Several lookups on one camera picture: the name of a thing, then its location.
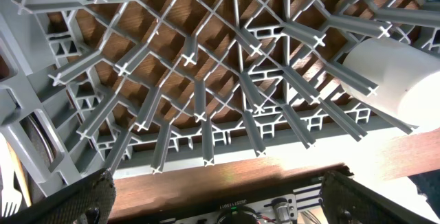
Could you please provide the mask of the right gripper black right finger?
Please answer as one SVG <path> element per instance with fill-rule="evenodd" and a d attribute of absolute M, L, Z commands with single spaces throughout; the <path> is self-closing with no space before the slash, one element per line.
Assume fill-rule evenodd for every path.
<path fill-rule="evenodd" d="M 334 170 L 324 174 L 319 196 L 322 211 L 331 224 L 432 222 Z"/>

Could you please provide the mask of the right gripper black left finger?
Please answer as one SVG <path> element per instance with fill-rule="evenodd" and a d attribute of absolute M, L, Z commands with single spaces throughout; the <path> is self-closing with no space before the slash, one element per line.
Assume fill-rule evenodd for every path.
<path fill-rule="evenodd" d="M 1 223 L 106 223 L 115 199 L 113 177 L 100 169 Z"/>

